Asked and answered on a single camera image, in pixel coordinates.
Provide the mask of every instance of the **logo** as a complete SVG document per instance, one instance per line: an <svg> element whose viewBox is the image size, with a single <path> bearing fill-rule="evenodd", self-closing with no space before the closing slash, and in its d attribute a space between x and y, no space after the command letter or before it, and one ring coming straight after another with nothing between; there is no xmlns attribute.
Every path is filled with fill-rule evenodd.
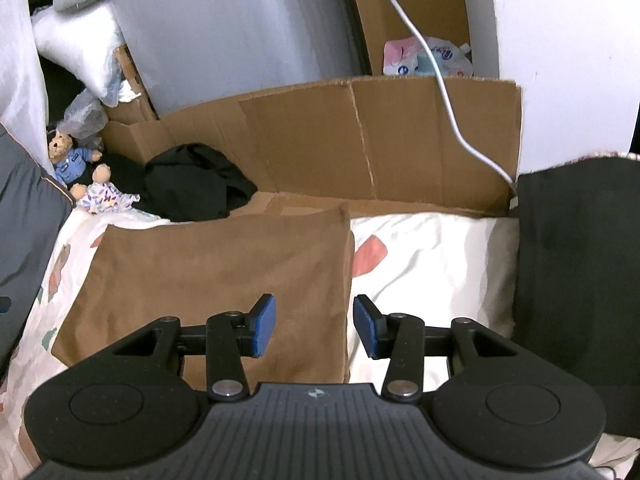
<svg viewBox="0 0 640 480"><path fill-rule="evenodd" d="M309 397L313 397L315 400L318 400L320 397L324 397L324 390L320 388L311 388L307 393Z"/></svg>
<svg viewBox="0 0 640 480"><path fill-rule="evenodd" d="M448 61L453 57L453 51L446 46L439 46L431 49L433 52L440 54L444 61Z"/></svg>

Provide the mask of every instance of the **white cable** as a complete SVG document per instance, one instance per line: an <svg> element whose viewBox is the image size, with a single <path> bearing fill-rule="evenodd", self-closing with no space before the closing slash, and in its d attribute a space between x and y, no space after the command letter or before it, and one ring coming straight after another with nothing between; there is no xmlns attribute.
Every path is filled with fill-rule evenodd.
<svg viewBox="0 0 640 480"><path fill-rule="evenodd" d="M483 155L478 150L476 150L471 144L466 142L465 138L460 133L460 128L458 127L456 116L454 115L453 108L451 107L451 100L449 99L449 93L447 92L447 87L444 85L444 79L442 78L442 73L440 72L440 68L438 67L438 63L436 62L436 59L433 57L433 54L431 52L429 45L427 44L426 40L424 39L424 37L422 36L418 28L412 23L412 21L406 15L406 13L404 12L404 9L398 3L398 0L389 0L389 1L391 2L391 5L394 6L394 9L396 10L400 18L402 18L402 20L404 21L404 24L407 27L409 27L409 30L414 34L416 38L418 38L424 51L427 53L427 56L429 56L431 65L435 70L436 80L438 81L440 93L442 94L442 100L444 101L444 107L447 111L447 116L449 117L449 123L451 124L451 128L453 129L453 133L456 135L456 139L462 145L462 147L465 150L467 150L471 155L473 155L475 158L477 158L481 162L484 162L487 166L492 168L492 170L498 173L505 181L507 181L507 184L509 184L514 194L516 194L516 185L513 179L510 177L509 173L504 171L503 168L498 166L498 164L492 161L489 157Z"/></svg>

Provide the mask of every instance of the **white wall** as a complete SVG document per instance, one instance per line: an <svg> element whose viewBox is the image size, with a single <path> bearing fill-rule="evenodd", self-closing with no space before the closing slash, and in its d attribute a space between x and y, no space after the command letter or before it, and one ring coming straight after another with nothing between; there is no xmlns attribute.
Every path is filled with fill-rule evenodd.
<svg viewBox="0 0 640 480"><path fill-rule="evenodd" d="M640 103L640 0L466 0L478 75L524 89L520 172L629 149Z"/></svg>

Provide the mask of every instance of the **cardboard flap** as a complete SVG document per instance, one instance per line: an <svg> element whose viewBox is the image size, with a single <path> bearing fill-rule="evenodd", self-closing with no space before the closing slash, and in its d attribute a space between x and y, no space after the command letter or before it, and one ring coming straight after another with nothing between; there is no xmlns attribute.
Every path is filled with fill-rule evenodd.
<svg viewBox="0 0 640 480"><path fill-rule="evenodd" d="M448 78L463 136L510 175L520 145L513 82ZM433 77L364 77L278 88L110 121L106 146L144 163L178 144L220 150L262 192L508 211L510 188L456 140Z"/></svg>
<svg viewBox="0 0 640 480"><path fill-rule="evenodd" d="M448 78L465 139L516 174L520 90ZM240 101L278 190L504 211L510 190L457 142L434 78L360 78Z"/></svg>
<svg viewBox="0 0 640 480"><path fill-rule="evenodd" d="M469 43L465 0L398 0L425 36ZM383 49L389 40L412 36L389 0L356 0L374 75L382 74Z"/></svg>
<svg viewBox="0 0 640 480"><path fill-rule="evenodd" d="M508 81L446 78L467 142L516 175L520 89ZM505 181L467 153L449 124L433 77L354 80L375 195L380 200L503 210Z"/></svg>
<svg viewBox="0 0 640 480"><path fill-rule="evenodd" d="M139 164L145 164L176 145L168 129L160 121L130 126L109 121L101 136L108 150L128 156Z"/></svg>
<svg viewBox="0 0 640 480"><path fill-rule="evenodd" d="M280 191L375 198L348 80L240 101Z"/></svg>
<svg viewBox="0 0 640 480"><path fill-rule="evenodd" d="M277 192L240 106L241 100L253 95L234 96L184 108L163 116L160 121L177 144L202 142L220 150L260 190Z"/></svg>

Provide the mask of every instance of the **plastic packaging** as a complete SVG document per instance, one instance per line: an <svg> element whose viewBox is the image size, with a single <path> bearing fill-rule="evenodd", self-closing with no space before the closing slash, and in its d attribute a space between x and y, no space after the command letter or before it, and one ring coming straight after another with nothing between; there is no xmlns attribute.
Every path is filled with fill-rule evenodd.
<svg viewBox="0 0 640 480"><path fill-rule="evenodd" d="M119 103L130 103L133 99L140 97L140 94L136 94L131 88L129 81L126 79L120 85L120 92L118 92Z"/></svg>
<svg viewBox="0 0 640 480"><path fill-rule="evenodd" d="M161 116L226 96L362 74L351 0L111 1Z"/></svg>
<svg viewBox="0 0 640 480"><path fill-rule="evenodd" d="M102 104L88 89L81 91L65 110L57 126L60 132L82 140L100 132L107 124Z"/></svg>
<svg viewBox="0 0 640 480"><path fill-rule="evenodd" d="M122 70L114 50L124 44L110 0L73 14L53 7L31 17L38 53L76 76L105 105L118 104Z"/></svg>
<svg viewBox="0 0 640 480"><path fill-rule="evenodd" d="M474 74L473 65L465 57L469 51L468 45L460 48L447 40L439 38L424 38L442 75L471 76ZM414 36L405 40L387 41L385 44L384 75L433 75L433 66L427 57L420 41Z"/></svg>
<svg viewBox="0 0 640 480"><path fill-rule="evenodd" d="M88 148L89 150L98 150L99 152L104 151L104 142L102 142L102 137L97 134L78 140L78 146Z"/></svg>

